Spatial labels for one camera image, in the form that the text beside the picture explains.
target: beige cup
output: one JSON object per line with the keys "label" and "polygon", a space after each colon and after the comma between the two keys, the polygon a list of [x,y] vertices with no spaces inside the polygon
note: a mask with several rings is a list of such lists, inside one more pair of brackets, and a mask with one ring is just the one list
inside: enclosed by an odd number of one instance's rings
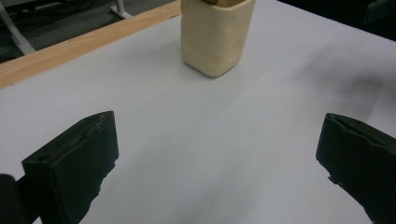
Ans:
{"label": "beige cup", "polygon": [[185,63],[218,77],[241,59],[256,0],[181,0],[181,45]]}

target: wooden strip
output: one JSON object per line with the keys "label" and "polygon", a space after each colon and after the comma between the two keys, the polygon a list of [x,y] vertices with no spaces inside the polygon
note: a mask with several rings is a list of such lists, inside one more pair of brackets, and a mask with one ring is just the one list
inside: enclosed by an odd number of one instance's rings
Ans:
{"label": "wooden strip", "polygon": [[181,14],[180,0],[0,64],[0,89]]}

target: beige container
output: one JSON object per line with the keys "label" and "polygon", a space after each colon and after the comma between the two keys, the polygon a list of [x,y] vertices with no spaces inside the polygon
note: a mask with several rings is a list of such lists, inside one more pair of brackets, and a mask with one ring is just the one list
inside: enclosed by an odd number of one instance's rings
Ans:
{"label": "beige container", "polygon": [[181,0],[181,45],[184,62],[218,77],[241,59],[256,0]]}

